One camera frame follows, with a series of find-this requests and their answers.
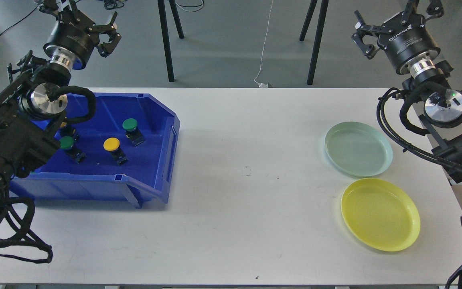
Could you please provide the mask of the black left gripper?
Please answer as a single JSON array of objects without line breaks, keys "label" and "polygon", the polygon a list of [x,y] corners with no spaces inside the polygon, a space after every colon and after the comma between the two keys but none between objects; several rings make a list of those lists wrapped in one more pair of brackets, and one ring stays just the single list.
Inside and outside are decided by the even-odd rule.
[{"label": "black left gripper", "polygon": [[81,70],[86,68],[95,47],[101,57],[108,57],[114,52],[122,38],[115,22],[117,12],[112,13],[108,24],[91,24],[86,32],[75,26],[87,23],[75,0],[60,0],[61,4],[68,2],[64,8],[57,2],[58,0],[38,1],[39,11],[53,15],[57,20],[43,46],[46,55],[51,57],[57,48],[64,48],[76,57],[73,69]]}]

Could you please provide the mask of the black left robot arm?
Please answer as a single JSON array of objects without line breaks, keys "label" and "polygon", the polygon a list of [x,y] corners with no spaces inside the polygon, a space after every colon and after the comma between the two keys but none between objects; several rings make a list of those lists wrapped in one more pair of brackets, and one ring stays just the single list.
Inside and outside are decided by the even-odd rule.
[{"label": "black left robot arm", "polygon": [[64,8],[55,0],[36,3],[41,12],[53,15],[56,23],[43,46],[47,57],[29,51],[18,62],[18,69],[9,65],[10,82],[0,93],[0,248],[37,248],[46,258],[4,257],[43,264],[53,260],[53,249],[30,228],[34,201],[10,196],[11,180],[27,177],[53,157],[61,147],[55,135],[62,123],[83,123],[94,117],[96,96],[87,88],[70,85],[71,71],[84,69],[94,50],[108,57],[121,34],[116,12],[108,24],[95,24],[74,0]]}]

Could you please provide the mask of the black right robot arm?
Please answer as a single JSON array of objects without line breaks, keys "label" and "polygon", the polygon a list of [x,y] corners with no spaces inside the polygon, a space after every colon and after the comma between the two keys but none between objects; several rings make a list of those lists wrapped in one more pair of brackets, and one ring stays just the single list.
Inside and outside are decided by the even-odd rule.
[{"label": "black right robot arm", "polygon": [[[445,14],[440,0],[431,0],[425,12],[419,1],[409,0],[381,24],[367,24],[359,11],[352,40],[368,59],[383,51],[398,75],[409,75],[403,88],[390,88],[380,97],[376,117],[389,139],[420,159],[441,166],[456,182],[462,182],[462,89],[448,81],[453,67],[440,57],[441,48],[429,32],[431,20]],[[430,152],[410,143],[390,125],[385,113],[389,99],[402,100],[399,120],[406,130],[431,136],[437,146]]]}]

